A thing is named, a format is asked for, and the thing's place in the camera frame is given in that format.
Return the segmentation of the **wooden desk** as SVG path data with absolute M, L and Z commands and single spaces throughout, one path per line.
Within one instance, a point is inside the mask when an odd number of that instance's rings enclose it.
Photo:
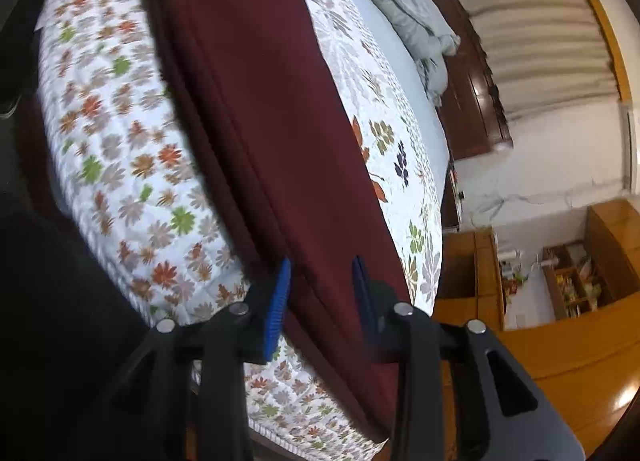
M 433 318 L 448 325 L 480 319 L 502 331 L 505 311 L 494 230 L 445 235 Z

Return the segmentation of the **dark bedside nightstand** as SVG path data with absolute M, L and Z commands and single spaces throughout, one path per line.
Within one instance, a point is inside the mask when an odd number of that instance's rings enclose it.
M 458 192 L 457 174 L 454 163 L 450 162 L 447 169 L 442 205 L 440 206 L 442 230 L 459 231 L 461 224 L 461 204 Z

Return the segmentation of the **maroon pants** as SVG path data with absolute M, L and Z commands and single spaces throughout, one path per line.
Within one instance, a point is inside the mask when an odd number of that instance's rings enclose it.
M 397 371 L 363 345 L 352 262 L 408 295 L 305 0 L 145 0 L 163 76 L 251 278 L 292 264 L 284 333 L 356 428 L 390 436 Z

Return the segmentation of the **light blue comforter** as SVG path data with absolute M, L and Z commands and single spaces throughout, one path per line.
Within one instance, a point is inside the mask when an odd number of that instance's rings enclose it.
M 460 37 L 432 0 L 370 0 L 390 22 L 410 54 L 427 98 L 442 104 L 448 87 L 445 59 L 454 56 Z

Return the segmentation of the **dark wooden headboard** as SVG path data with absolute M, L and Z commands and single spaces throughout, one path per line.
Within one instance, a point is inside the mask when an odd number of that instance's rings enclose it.
M 446 57 L 448 87 L 438 116 L 454 161 L 513 147 L 506 116 L 480 36 L 460 0 L 432 0 L 460 37 L 457 53 Z

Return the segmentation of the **wooden wall bookshelf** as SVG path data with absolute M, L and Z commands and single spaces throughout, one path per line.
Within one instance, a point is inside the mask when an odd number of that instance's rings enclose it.
M 542 250 L 554 317 L 578 318 L 639 291 L 639 212 L 626 199 L 591 205 L 584 234 Z

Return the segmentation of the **light blue bed sheet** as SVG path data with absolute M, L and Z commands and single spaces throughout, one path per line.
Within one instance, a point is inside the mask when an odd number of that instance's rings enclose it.
M 442 203 L 449 165 L 448 143 L 436 109 L 428 101 L 408 50 L 384 14 L 371 0 L 352 0 L 382 50 L 411 106 L 434 176 L 437 203 Z

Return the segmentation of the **floral white quilted bedspread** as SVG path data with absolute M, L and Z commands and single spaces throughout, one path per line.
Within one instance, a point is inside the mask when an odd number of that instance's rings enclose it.
M 352 0 L 306 0 L 395 243 L 410 299 L 434 306 L 442 230 L 416 117 Z M 174 112 L 142 0 L 46 0 L 39 88 L 82 236 L 150 323 L 242 299 L 243 266 Z

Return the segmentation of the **beige curtain behind bed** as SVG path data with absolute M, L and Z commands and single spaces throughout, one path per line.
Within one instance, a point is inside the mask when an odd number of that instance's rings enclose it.
M 506 119 L 618 96 L 589 0 L 459 0 L 480 39 Z

